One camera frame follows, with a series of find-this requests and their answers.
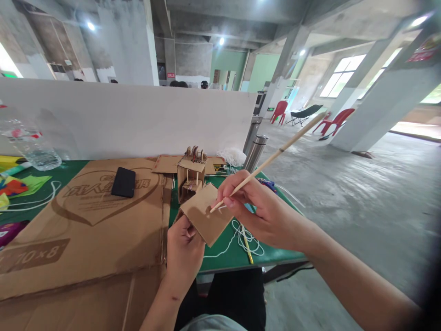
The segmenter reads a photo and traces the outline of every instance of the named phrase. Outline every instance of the workbench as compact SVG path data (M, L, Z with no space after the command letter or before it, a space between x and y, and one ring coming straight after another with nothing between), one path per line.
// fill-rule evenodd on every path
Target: workbench
M52 193L51 181L60 181L62 183L60 188L64 187L87 164L87 162L88 161L64 161L61 166L50 171L38 171L35 168L31 167L16 174L15 177L19 179L27 177L29 175L37 177L52 176L52 179L46 182L44 186L35 194L11 199L11 204L32 202L44 199ZM268 179L263 173L260 173L258 177ZM206 177L205 179L207 180L207 182L211 182L216 187L219 187L224 180L224 177ZM298 211L298 209L291 203L291 201L287 199L287 197L282 192L279 191L278 194L286 203L288 203L292 208ZM32 205L23 205L21 207L28 208L31 206ZM0 215L0 225L6 223L20 222L24 220L31 221L43 208L44 206L29 211L14 213L5 212ZM169 226L173 224L178 210L179 203L177 198L177 187L175 185L172 190ZM216 241L216 243L211 248L205 248L205 255L215 256L224 251L227 248L233 234L234 229L231 224L229 224L222 235L219 237L219 239ZM281 278L285 274L288 274L308 263L308 260L303 253L275 249L263 243L260 244L264 248L265 254L263 256L253 255L254 264L250 264L247 253L237 243L236 235L227 252L218 257L204 258L200 273L210 274L222 271L233 271L246 268L278 265L278 267L275 267L271 269L268 273L266 273L265 282L267 283ZM254 245L255 244L251 244L250 248L254 249Z

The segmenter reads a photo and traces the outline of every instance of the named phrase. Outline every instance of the ceiling light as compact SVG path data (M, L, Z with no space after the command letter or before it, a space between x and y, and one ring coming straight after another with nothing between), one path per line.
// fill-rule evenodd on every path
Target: ceiling light
M418 17L415 21L412 22L411 27L419 26L422 22L424 22L427 19L427 16L421 16Z

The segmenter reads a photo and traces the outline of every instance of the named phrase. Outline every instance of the black phone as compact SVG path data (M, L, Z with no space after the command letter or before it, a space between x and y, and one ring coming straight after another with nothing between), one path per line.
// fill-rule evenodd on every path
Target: black phone
M119 167L116 171L111 195L133 198L135 194L135 176L136 172L133 170Z

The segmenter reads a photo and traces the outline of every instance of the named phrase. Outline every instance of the pencil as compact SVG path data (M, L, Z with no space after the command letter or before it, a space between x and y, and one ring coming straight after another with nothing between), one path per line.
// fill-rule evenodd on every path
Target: pencil
M242 235L243 235L243 240L245 241L245 247L247 247L247 253L248 253L249 262L251 264L254 264L253 257L251 256L251 251L249 250L247 236L245 235L245 228L243 227L243 225L242 225Z
M293 143L295 143L297 140L300 139L305 133L307 133L310 129L312 129L313 126L315 126L319 121L323 120L325 117L325 113L316 116L311 122L306 124L299 132L297 132L294 137L292 137L286 144L284 144L281 148L278 149L277 152L275 152L268 160L266 160L264 163L260 165L259 168L257 168L252 174L250 174L247 178L245 178L237 187L234 189L234 191L230 194L230 196L234 195L238 190L240 190L243 186L245 186L246 183L248 183L253 177L255 177L259 172L261 172L264 168L266 168L271 162L273 162L280 154L282 154L285 150L287 150ZM215 205L211 210L210 213L214 212L217 208L222 206L224 201L219 202L217 205Z

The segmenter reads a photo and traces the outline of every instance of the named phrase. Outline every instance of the left hand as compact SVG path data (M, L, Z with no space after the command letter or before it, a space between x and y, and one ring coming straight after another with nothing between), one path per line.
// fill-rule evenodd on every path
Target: left hand
M183 215L167 233L167 271L164 282L174 298L182 301L204 258L205 242Z

